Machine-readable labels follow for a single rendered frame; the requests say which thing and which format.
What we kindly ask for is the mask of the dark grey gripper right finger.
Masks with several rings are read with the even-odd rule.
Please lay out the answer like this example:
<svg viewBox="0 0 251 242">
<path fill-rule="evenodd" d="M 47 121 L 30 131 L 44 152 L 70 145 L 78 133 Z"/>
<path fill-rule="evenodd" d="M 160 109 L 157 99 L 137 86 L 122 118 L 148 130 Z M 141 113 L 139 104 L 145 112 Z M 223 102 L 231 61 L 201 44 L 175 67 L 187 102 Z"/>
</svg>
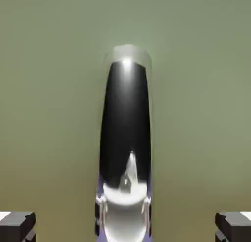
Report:
<svg viewBox="0 0 251 242">
<path fill-rule="evenodd" d="M 251 242 L 251 211 L 216 212 L 215 242 Z"/>
</svg>

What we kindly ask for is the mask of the olive green cabinet door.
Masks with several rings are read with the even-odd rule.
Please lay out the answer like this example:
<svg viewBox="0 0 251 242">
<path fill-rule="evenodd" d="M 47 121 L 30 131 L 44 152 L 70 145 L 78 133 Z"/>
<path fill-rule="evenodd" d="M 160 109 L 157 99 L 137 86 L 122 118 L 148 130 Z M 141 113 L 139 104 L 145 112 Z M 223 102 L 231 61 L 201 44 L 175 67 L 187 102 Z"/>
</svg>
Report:
<svg viewBox="0 0 251 242">
<path fill-rule="evenodd" d="M 95 242 L 105 54 L 152 58 L 154 242 L 251 211 L 251 0 L 0 0 L 0 211 Z"/>
</svg>

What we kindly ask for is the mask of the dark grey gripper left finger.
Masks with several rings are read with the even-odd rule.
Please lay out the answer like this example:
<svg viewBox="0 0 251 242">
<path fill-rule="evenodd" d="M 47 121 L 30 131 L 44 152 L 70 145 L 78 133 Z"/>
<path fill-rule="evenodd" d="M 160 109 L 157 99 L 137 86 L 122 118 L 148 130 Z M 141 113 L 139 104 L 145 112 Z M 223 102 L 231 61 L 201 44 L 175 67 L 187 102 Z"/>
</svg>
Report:
<svg viewBox="0 0 251 242">
<path fill-rule="evenodd" d="M 0 242 L 36 242 L 36 213 L 0 211 Z"/>
</svg>

